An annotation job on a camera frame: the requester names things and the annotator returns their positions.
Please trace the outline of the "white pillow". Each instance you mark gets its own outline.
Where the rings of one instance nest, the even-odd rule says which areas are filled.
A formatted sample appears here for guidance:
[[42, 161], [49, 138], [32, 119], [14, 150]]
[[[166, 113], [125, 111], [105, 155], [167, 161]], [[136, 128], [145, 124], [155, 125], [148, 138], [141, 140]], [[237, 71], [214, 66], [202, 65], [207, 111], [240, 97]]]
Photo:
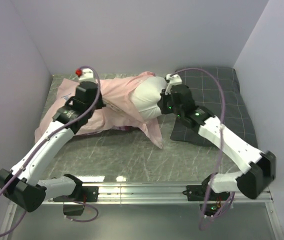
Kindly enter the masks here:
[[166, 89], [166, 86], [167, 82], [163, 77], [151, 76], [141, 82], [130, 94], [130, 101], [143, 120], [149, 121], [162, 114], [158, 102], [161, 99], [161, 92]]

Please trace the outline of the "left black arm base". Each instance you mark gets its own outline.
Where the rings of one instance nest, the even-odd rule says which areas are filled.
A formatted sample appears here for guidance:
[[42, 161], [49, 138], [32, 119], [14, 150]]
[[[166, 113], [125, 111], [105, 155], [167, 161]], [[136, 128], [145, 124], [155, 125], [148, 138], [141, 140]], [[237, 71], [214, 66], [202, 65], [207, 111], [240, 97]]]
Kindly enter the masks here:
[[62, 204], [65, 218], [74, 222], [87, 223], [95, 220], [99, 215], [99, 210], [92, 205], [98, 201], [98, 196], [98, 186], [82, 186], [71, 196], [59, 196], [48, 201]]

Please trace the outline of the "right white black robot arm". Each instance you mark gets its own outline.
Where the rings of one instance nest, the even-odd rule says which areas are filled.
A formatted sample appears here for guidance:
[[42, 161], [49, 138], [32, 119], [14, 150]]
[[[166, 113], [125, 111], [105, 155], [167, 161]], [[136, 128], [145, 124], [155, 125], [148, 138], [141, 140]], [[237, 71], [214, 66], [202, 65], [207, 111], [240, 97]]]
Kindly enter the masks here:
[[240, 192], [254, 200], [275, 180], [276, 156], [248, 144], [210, 110], [196, 105], [185, 84], [163, 89], [158, 106], [163, 114], [175, 114], [185, 127], [217, 146], [238, 167], [237, 172], [214, 173], [203, 181], [206, 199], [213, 200], [223, 192]]

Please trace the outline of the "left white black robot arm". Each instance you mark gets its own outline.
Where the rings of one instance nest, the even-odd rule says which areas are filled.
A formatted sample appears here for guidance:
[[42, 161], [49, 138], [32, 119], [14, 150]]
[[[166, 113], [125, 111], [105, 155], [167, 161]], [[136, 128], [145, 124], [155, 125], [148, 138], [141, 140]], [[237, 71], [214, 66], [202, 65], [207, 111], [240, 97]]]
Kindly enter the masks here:
[[48, 199], [79, 200], [83, 195], [83, 183], [77, 177], [71, 174], [50, 180], [40, 177], [59, 150], [88, 123], [94, 111], [103, 107], [100, 82], [81, 82], [75, 95], [58, 109], [27, 155], [10, 170], [0, 170], [2, 194], [28, 213]]

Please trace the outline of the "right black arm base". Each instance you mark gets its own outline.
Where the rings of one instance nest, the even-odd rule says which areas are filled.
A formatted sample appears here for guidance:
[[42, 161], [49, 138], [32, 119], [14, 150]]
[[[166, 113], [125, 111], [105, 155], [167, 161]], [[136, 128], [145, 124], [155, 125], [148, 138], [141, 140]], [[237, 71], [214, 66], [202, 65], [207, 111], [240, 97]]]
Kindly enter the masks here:
[[[206, 189], [207, 188], [202, 185], [187, 185], [186, 190], [184, 190], [182, 194], [187, 197], [187, 200], [189, 202], [204, 202]], [[230, 208], [230, 204], [232, 204], [234, 196], [234, 193], [215, 193], [211, 190], [208, 201], [213, 201], [213, 203], [206, 204], [204, 218], [212, 218], [216, 213], [219, 213], [217, 215], [218, 217], [223, 215]]]

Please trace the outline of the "dark grey checked pillow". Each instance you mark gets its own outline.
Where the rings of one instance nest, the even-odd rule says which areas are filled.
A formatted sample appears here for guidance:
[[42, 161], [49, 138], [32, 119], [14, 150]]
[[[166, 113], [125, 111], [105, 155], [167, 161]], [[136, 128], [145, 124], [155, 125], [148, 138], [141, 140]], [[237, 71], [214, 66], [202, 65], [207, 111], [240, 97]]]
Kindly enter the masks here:
[[[221, 86], [225, 98], [224, 124], [249, 145], [257, 148], [256, 132], [247, 107], [240, 94], [240, 83], [235, 69], [230, 67], [203, 67], [213, 75]], [[187, 70], [179, 73], [182, 82], [190, 88], [196, 105], [204, 106], [216, 116], [222, 114], [222, 97], [215, 81], [206, 73]], [[183, 126], [177, 119], [170, 139], [187, 142], [200, 147], [212, 147], [207, 139]]]

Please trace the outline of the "aluminium mounting rail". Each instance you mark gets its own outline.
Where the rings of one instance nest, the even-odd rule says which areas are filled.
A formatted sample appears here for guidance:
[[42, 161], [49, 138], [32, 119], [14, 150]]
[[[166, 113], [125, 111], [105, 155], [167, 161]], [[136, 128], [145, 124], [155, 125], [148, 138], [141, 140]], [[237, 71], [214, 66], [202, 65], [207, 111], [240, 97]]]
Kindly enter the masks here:
[[99, 211], [86, 208], [81, 222], [63, 216], [71, 203], [44, 202], [22, 216], [9, 205], [3, 229], [17, 224], [10, 240], [275, 240], [272, 198], [264, 192], [250, 200], [235, 196], [232, 208], [199, 229], [200, 204], [183, 194], [186, 183], [99, 184]]

